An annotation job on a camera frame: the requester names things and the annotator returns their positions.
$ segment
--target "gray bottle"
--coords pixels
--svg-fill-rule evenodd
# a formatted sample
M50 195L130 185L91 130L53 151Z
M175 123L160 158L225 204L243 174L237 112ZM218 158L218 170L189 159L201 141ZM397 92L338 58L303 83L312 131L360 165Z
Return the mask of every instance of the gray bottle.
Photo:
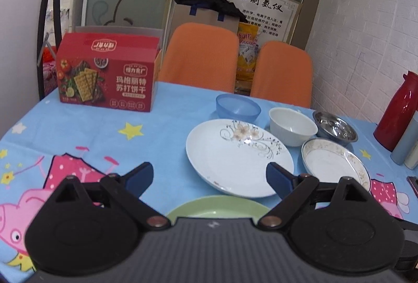
M398 164L401 165L406 157L408 156L411 149L414 147L415 142L418 140L418 111L415 111L414 116L409 122L408 127L406 128L402 138L399 140L395 149L393 150L390 158Z

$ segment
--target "black cloth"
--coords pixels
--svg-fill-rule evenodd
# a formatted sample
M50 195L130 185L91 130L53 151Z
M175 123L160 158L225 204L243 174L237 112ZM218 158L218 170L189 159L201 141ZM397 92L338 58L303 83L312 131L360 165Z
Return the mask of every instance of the black cloth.
M224 15L230 15L231 17L238 17L240 21L248 23L245 18L245 15L235 7L233 3L230 3L228 0L174 0L179 5L189 5L189 6L201 6L205 8L210 8L211 10L217 11Z

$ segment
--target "blue plastic bowl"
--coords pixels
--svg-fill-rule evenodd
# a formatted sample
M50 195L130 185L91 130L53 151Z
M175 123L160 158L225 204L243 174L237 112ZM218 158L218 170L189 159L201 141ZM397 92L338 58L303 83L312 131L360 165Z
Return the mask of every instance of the blue plastic bowl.
M261 112L261 108L247 97L226 93L216 97L216 112L222 119L254 123Z

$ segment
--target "pink pig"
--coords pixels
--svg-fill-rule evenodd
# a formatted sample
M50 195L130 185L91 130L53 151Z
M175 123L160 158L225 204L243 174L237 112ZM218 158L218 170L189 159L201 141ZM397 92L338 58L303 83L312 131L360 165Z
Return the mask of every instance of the pink pig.
M52 191L31 189L22 195L17 205L0 205L0 239L19 253L28 255L25 247L26 229Z

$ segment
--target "cracker picture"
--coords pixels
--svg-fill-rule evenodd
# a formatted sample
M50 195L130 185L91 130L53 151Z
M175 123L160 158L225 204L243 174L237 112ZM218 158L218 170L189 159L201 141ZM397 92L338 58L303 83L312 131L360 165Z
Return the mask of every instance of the cracker picture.
M84 74L79 74L78 76L74 77L74 81L76 82L82 102L92 100L93 95L91 94L87 77Z
M91 95L93 95L94 87L93 87L93 75L91 73L85 72L84 75L87 79L87 84L89 85L89 90Z
M78 75L79 75L79 76L86 76L86 79L87 79L87 84L88 84L88 86L89 86L89 90L90 90L90 92L91 92L91 95L93 95L93 91L92 91L92 89L91 89L91 84L90 84L90 81L91 81L92 79L89 79L89 78L87 77L87 74L88 74L88 72L80 71L80 73L79 73Z
M95 88L96 88L96 81L97 81L97 71L96 70L92 70L89 69L88 67L86 67L84 69L84 73L89 73L93 75L93 82L91 83L91 91L94 92Z

